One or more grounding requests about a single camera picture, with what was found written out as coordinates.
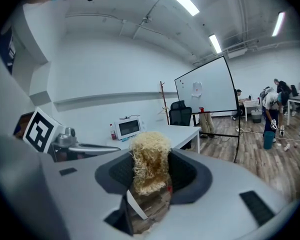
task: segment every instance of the chair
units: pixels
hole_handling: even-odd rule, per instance
[[[172,126],[190,126],[192,108],[186,107],[185,101],[177,101],[171,104],[169,111],[170,125]],[[181,149],[190,149],[191,140]]]

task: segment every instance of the white shirt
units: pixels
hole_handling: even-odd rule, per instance
[[[278,101],[278,93],[275,91],[269,92],[264,99],[262,100],[262,106],[264,106],[267,110],[277,110],[279,109]]]

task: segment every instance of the wooden floor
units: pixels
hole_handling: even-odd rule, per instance
[[[287,116],[284,118],[285,125],[287,125]],[[228,135],[238,134],[236,132],[239,124],[237,120],[233,121],[230,117],[217,117],[212,120],[216,132]],[[265,150],[263,148],[264,127],[263,119],[261,123],[253,123],[250,117],[248,117],[248,122],[245,122],[244,118],[241,120],[241,128],[248,132],[243,132],[240,136],[236,163],[281,192],[288,201],[298,199],[300,198],[300,113],[291,117],[290,126],[285,127],[285,139],[279,138],[277,132],[276,143],[280,143],[280,147],[275,143],[272,149]],[[201,138],[200,153],[232,162],[235,158],[237,143],[238,139],[234,137]],[[290,149],[284,151],[284,147],[288,143]],[[166,189],[147,197],[138,196],[133,192],[132,195],[149,216],[148,219],[142,220],[131,207],[129,209],[134,233],[143,233],[142,237],[144,237],[148,233],[148,229],[155,226],[168,212],[171,197]]]

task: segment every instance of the small red bottle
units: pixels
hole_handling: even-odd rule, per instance
[[[113,140],[116,140],[117,139],[116,131],[115,131],[115,128],[113,127],[112,123],[110,124],[110,133],[111,133],[111,138]]]

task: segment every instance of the whiteboard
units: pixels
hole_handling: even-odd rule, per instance
[[[236,111],[236,91],[224,57],[198,67],[175,81],[179,101],[184,101],[192,113]]]

